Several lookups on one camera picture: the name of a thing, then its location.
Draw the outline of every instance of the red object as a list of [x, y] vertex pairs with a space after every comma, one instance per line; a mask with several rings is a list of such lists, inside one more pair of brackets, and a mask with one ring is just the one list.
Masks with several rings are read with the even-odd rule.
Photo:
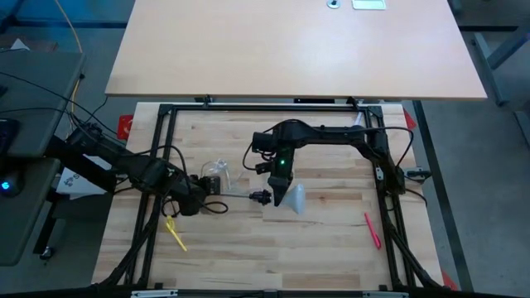
[[366, 223], [368, 224], [368, 228], [370, 229], [370, 233], [372, 234], [372, 239], [373, 239], [373, 243], [375, 243], [375, 247], [380, 249], [381, 240], [379, 240], [378, 235], [375, 233], [375, 229], [373, 229], [372, 221], [370, 220], [370, 217], [368, 216], [368, 212], [364, 212], [364, 218], [366, 219]]
[[414, 119], [412, 119], [411, 115], [407, 112], [405, 108], [403, 109], [403, 112], [405, 113], [405, 121], [407, 122], [408, 129], [416, 128], [416, 122], [414, 121]]
[[129, 139], [129, 133], [131, 132], [131, 126], [133, 125], [132, 115], [122, 115], [118, 120], [118, 140]]
[[453, 291], [458, 291], [455, 282], [447, 275], [445, 271], [441, 271], [441, 278], [444, 280], [444, 285], [450, 287]]

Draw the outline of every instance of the small white label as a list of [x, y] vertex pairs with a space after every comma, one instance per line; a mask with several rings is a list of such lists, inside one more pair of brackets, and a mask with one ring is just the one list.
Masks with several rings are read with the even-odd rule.
[[351, 0], [354, 9], [359, 10], [385, 10], [387, 4], [384, 0]]

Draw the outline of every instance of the desk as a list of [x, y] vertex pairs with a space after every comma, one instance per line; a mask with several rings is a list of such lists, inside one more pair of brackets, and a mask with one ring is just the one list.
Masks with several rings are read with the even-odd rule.
[[[0, 54], [0, 72], [15, 75], [69, 98], [79, 79], [84, 56], [76, 53], [11, 51]], [[67, 102], [43, 89], [0, 74], [0, 84], [8, 87], [0, 97], [0, 118], [16, 119], [20, 130], [7, 154], [19, 157], [44, 155], [62, 113], [52, 110], [3, 113], [18, 108], [57, 108]]]
[[486, 99], [446, 0], [138, 0], [109, 96]]
[[[128, 150], [149, 148], [158, 107], [159, 103], [138, 104]], [[406, 126], [401, 105], [383, 105], [383, 113], [387, 126]], [[173, 144], [182, 150], [190, 173], [200, 173], [207, 161], [223, 158], [229, 163], [230, 175], [237, 177], [253, 132], [288, 118], [299, 118], [311, 125], [350, 126], [356, 116], [352, 112], [180, 111]], [[167, 129], [167, 122], [164, 125], [162, 131]], [[388, 131], [388, 136], [393, 159], [397, 160], [409, 136], [403, 131]], [[180, 165], [174, 152], [170, 161]], [[249, 165], [260, 161], [254, 154], [247, 159]], [[402, 165], [415, 165], [412, 151]], [[294, 168], [293, 185], [302, 183], [306, 187], [303, 215], [296, 216], [291, 210], [272, 204], [262, 207], [248, 199], [209, 197], [207, 200], [221, 199], [230, 211], [223, 215], [179, 217], [176, 227], [189, 252], [181, 251], [161, 219], [151, 286], [163, 282], [166, 289], [377, 290], [378, 285], [389, 285], [386, 252], [375, 248], [364, 220], [364, 212], [369, 212], [383, 240], [371, 163], [351, 147], [308, 146], [296, 151]], [[244, 172], [240, 180], [245, 189], [265, 184], [265, 175], [251, 172]], [[421, 191], [417, 185], [408, 187]], [[114, 197], [94, 282], [107, 277], [129, 249], [139, 201], [136, 190]], [[401, 196], [401, 203], [411, 250], [431, 276], [441, 282], [423, 201], [406, 194]], [[142, 256], [140, 253], [136, 277]], [[402, 262], [398, 260], [397, 264], [404, 281]]]

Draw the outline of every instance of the yellow marker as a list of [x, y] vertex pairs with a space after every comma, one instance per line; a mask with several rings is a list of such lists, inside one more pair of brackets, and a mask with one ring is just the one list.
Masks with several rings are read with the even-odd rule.
[[173, 218], [171, 216], [169, 216], [169, 215], [167, 216], [166, 227], [167, 227], [167, 230], [169, 231], [169, 233], [171, 233], [171, 235], [173, 235], [175, 240], [179, 243], [179, 245], [181, 246], [182, 250], [187, 252], [188, 248], [186, 248], [184, 243], [182, 243], [181, 239], [176, 234], [175, 222], [173, 221]]

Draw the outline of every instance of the yellow object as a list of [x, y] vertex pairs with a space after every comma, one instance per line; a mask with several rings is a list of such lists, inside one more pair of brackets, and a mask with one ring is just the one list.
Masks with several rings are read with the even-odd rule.
[[[57, 4], [57, 7], [59, 8], [60, 13], [63, 14], [66, 22], [68, 22], [68, 26], [70, 26], [70, 29], [72, 30], [72, 33], [74, 33], [75, 42], [77, 42], [77, 47], [79, 48], [79, 52], [83, 53], [83, 47], [81, 47], [80, 39], [77, 36], [77, 32], [75, 31], [74, 26], [72, 26], [72, 22], [70, 22], [70, 19], [68, 18], [68, 15], [66, 15], [66, 12], [63, 9], [63, 7], [60, 5], [59, 0], [55, 0], [55, 4]], [[74, 92], [72, 92], [72, 108], [71, 108], [72, 114], [75, 112], [75, 95], [77, 94], [77, 89], [79, 88], [79, 86], [80, 86], [80, 81], [77, 80], [77, 82], [75, 83]], [[72, 123], [72, 120], [70, 120], [70, 131], [73, 131], [73, 130], [74, 130], [74, 124]]]
[[173, 235], [175, 240], [179, 243], [179, 245], [181, 246], [182, 250], [187, 252], [188, 248], [186, 248], [184, 243], [182, 243], [182, 240], [176, 234], [175, 222], [173, 221], [173, 218], [171, 216], [169, 216], [169, 215], [167, 216], [166, 227], [167, 227], [167, 230], [169, 231], [169, 233], [171, 233], [171, 235]]

